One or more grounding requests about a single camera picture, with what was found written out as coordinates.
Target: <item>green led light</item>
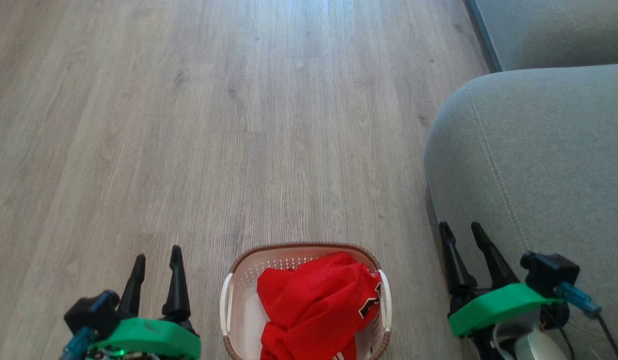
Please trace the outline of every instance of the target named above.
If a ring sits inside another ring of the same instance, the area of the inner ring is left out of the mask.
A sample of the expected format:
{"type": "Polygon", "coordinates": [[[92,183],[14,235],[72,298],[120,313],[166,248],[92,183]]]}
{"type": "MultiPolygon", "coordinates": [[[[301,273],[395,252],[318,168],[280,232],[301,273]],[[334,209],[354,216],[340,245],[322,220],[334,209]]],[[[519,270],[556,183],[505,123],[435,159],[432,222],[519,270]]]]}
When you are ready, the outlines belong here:
{"type": "Polygon", "coordinates": [[[108,355],[110,358],[117,358],[124,356],[124,354],[126,354],[126,350],[111,351],[108,355]]]}

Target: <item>brown basket rim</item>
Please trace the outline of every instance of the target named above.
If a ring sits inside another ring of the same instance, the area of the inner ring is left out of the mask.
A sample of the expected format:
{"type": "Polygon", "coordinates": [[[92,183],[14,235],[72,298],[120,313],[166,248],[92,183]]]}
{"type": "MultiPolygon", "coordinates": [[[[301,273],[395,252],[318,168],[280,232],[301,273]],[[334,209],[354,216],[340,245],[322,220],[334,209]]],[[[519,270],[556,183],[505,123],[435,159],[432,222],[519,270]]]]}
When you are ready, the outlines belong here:
{"type": "Polygon", "coordinates": [[[269,250],[279,250],[279,249],[297,249],[297,248],[333,248],[333,249],[347,249],[347,250],[355,250],[358,251],[359,253],[361,253],[362,255],[364,255],[367,259],[369,259],[369,261],[371,261],[373,263],[373,265],[375,266],[376,269],[382,269],[382,267],[380,266],[380,262],[378,262],[378,259],[375,258],[375,256],[373,256],[372,253],[370,253],[368,250],[366,250],[365,248],[361,247],[361,246],[355,246],[354,244],[345,244],[345,243],[286,243],[286,244],[275,244],[275,245],[264,245],[264,246],[257,246],[255,248],[252,248],[251,250],[247,250],[244,251],[237,260],[235,260],[235,262],[233,262],[233,265],[231,265],[231,269],[229,270],[230,273],[235,274],[235,270],[238,269],[238,266],[240,266],[240,264],[244,261],[244,259],[246,259],[247,257],[255,254],[255,253],[261,253],[262,251],[269,251],[269,250]]]}
{"type": "MultiPolygon", "coordinates": [[[[232,274],[235,274],[235,270],[238,268],[238,266],[240,266],[240,264],[244,261],[244,259],[246,259],[247,257],[255,253],[260,253],[262,251],[268,251],[268,250],[284,249],[284,248],[292,249],[292,248],[307,248],[307,247],[308,248],[312,248],[312,247],[322,248],[323,247],[323,248],[333,248],[333,249],[338,248],[338,249],[358,251],[362,255],[366,256],[369,259],[369,261],[373,263],[376,269],[379,269],[379,270],[382,269],[382,267],[380,266],[380,262],[378,262],[378,259],[376,259],[372,253],[370,253],[365,248],[361,246],[357,246],[357,245],[355,246],[354,244],[345,244],[345,243],[290,243],[289,244],[287,243],[287,244],[275,244],[275,245],[270,245],[270,246],[269,245],[257,246],[255,248],[252,248],[251,250],[247,250],[243,252],[242,255],[240,255],[238,259],[235,260],[235,262],[233,262],[233,265],[231,265],[231,269],[229,272],[231,272],[232,274]]],[[[371,354],[371,358],[369,358],[369,360],[378,360],[380,357],[382,357],[382,354],[389,346],[390,339],[391,339],[391,331],[385,331],[384,337],[382,338],[382,344],[380,344],[379,348],[373,351],[373,353],[371,354]]],[[[228,335],[223,336],[222,340],[224,342],[224,347],[226,348],[227,353],[233,360],[244,360],[238,355],[238,353],[235,352],[235,350],[233,350],[233,346],[231,346],[231,339],[229,339],[228,335]]]]}

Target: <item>gray sofa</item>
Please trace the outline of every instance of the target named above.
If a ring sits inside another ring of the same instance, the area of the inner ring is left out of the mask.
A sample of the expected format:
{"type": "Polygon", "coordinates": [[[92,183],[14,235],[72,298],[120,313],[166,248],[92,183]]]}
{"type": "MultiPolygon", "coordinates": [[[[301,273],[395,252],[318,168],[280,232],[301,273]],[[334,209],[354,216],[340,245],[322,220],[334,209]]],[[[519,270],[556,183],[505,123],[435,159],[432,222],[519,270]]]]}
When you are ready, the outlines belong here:
{"type": "Polygon", "coordinates": [[[498,70],[618,63],[618,0],[469,0],[498,70]]]}
{"type": "MultiPolygon", "coordinates": [[[[435,220],[450,224],[481,285],[490,280],[472,221],[521,279],[519,259],[527,250],[579,264],[576,284],[602,305],[618,344],[618,64],[610,64],[618,62],[618,1],[570,3],[476,0],[503,69],[602,65],[472,80],[440,110],[424,165],[435,220]],[[587,16],[598,6],[606,17],[600,9],[587,16]],[[549,15],[533,15],[549,10],[553,33],[549,15]]],[[[599,324],[578,310],[571,308],[565,330],[577,359],[615,358],[599,324]]]]}

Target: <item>red cloth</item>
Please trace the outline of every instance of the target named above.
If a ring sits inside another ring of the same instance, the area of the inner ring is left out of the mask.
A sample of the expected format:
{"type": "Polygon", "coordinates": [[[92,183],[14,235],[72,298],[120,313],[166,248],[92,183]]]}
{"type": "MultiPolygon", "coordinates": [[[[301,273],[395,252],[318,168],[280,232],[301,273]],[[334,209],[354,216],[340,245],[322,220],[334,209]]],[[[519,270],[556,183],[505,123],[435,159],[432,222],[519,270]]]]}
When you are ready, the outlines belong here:
{"type": "Polygon", "coordinates": [[[375,318],[379,289],[380,276],[344,252],[265,269],[258,295],[271,321],[260,359],[355,360],[354,335],[375,318]]]}

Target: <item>sofa seam stitching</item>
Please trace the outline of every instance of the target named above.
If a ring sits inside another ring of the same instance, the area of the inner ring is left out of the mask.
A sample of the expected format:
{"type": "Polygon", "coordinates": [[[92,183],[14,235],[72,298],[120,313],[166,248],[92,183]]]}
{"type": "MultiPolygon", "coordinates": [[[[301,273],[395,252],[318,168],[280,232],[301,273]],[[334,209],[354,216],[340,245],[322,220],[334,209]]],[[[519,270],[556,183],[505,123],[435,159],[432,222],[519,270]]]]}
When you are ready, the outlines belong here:
{"type": "Polygon", "coordinates": [[[489,145],[489,142],[487,140],[484,127],[482,126],[482,121],[480,120],[480,114],[478,114],[478,109],[475,105],[475,101],[473,98],[473,84],[469,85],[469,89],[467,90],[466,102],[467,102],[467,106],[469,107],[469,111],[471,112],[471,119],[473,120],[473,125],[475,126],[475,129],[478,131],[478,138],[480,139],[480,145],[482,146],[482,151],[484,152],[485,157],[487,157],[487,163],[489,164],[489,168],[491,169],[491,175],[493,176],[493,180],[496,183],[496,187],[498,188],[498,193],[500,194],[500,198],[502,199],[503,205],[505,206],[507,216],[509,220],[511,221],[511,226],[513,227],[513,231],[515,232],[517,243],[522,249],[522,251],[524,251],[525,250],[524,245],[522,244],[522,241],[520,240],[521,236],[517,230],[517,227],[515,226],[517,217],[515,217],[516,221],[514,221],[514,217],[512,217],[512,212],[513,212],[512,207],[510,203],[507,202],[507,196],[505,196],[506,189],[504,189],[504,183],[501,182],[501,177],[499,176],[498,166],[497,164],[495,164],[495,158],[493,157],[493,154],[491,152],[491,146],[489,145]]]}

